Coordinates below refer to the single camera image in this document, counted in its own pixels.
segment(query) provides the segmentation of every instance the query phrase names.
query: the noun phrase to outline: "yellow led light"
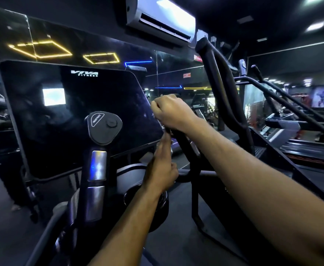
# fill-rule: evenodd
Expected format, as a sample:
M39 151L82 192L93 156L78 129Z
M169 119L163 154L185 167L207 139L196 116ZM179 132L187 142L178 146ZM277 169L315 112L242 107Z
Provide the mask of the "yellow led light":
M89 57L97 57L97 56L107 56L112 55L115 58L115 61L99 61L99 62L93 62ZM118 56L115 53L95 53L95 54L88 54L83 55L83 58L88 61L91 64L107 64L107 63L120 63L120 60Z
M211 90L210 87L184 88L185 90Z
M65 53L51 54L51 55L37 55L37 54L28 53L27 51L22 50L22 49L18 49L18 48L16 48L15 45L8 45L8 46L13 50L16 50L24 55L34 58L34 59L36 59L36 58L38 58L38 59L60 58L60 57L72 56L72 53L70 51L68 51L66 48L59 45L58 43L54 42L53 40L45 40L45 41L32 42L32 43L27 43L27 44L21 43L21 44L17 44L17 47L26 47L26 46L42 45L42 44L53 44L54 46L63 50Z

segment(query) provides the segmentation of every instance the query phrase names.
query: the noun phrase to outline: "air conditioner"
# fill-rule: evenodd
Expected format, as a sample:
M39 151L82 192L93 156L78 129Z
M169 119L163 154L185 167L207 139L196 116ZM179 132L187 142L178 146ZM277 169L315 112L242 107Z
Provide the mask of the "air conditioner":
M177 45L195 36L195 17L169 0L126 0L127 25Z

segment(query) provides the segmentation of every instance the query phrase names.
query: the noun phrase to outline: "console screen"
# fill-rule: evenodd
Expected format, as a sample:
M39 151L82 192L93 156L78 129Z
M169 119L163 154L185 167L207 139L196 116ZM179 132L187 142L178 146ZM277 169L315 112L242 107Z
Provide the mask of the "console screen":
M85 117L114 113L123 128L113 156L158 141L162 134L136 77L128 71L6 61L0 74L27 170L48 178L82 166L89 139Z

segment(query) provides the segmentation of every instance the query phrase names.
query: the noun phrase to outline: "person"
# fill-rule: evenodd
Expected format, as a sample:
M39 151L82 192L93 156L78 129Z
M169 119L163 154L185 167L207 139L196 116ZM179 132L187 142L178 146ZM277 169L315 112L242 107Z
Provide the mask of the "person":
M27 205L28 196L20 175L22 157L4 97L0 94L0 179L13 200L12 211Z
M324 91L322 91L322 93L317 93L317 95L320 98L320 100L318 101L318 107L321 107L322 104L324 106Z
M151 103L165 126L186 134L209 160L241 209L271 244L300 265L324 265L324 201L232 143L175 95ZM164 134L141 189L90 266L138 265L161 192L178 176Z

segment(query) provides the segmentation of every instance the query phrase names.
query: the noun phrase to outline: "red sign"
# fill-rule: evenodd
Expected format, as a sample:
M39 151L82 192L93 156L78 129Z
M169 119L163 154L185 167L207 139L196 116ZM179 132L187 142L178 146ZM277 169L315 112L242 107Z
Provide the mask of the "red sign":
M194 60L197 61L197 62L203 62L203 60L201 59L200 56L196 56L194 55Z

